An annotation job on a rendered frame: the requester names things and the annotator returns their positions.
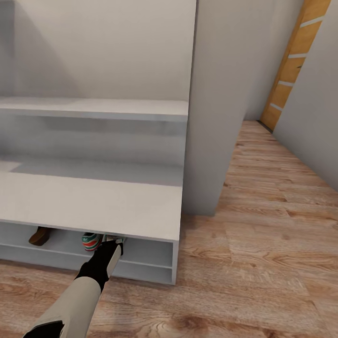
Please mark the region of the sandal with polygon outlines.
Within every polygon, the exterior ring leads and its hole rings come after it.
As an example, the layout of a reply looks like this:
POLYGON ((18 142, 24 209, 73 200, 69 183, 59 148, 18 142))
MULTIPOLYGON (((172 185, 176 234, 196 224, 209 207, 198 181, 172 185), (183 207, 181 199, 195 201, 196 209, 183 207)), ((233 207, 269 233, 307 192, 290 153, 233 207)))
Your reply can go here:
POLYGON ((29 242, 32 245, 42 246, 48 241, 50 233, 56 230, 56 228, 38 227, 38 231, 30 238, 29 242))

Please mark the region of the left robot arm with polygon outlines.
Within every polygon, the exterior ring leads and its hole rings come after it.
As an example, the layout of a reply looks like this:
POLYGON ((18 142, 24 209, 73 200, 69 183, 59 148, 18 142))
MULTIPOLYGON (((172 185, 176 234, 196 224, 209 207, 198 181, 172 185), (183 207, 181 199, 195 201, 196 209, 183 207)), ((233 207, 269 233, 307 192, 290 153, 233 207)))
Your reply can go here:
POLYGON ((85 338, 104 284, 123 255, 123 236, 107 235, 58 300, 22 338, 85 338))

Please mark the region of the gym shoe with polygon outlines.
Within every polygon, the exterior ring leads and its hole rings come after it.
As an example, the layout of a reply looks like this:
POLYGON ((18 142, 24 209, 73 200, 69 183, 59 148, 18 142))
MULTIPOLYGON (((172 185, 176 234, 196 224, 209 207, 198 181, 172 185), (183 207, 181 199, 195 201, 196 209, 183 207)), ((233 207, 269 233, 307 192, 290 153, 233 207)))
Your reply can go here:
POLYGON ((82 243, 86 251, 96 251, 103 239, 103 234, 85 232, 82 236, 82 243))
MULTIPOLYGON (((119 240, 115 240, 114 243, 117 243, 117 244, 123 243, 123 244, 124 244, 125 239, 126 239, 126 238, 119 239, 119 240)), ((106 234, 104 234, 103 239, 102 239, 102 242, 104 242, 104 241, 107 241, 107 235, 106 235, 106 234)))

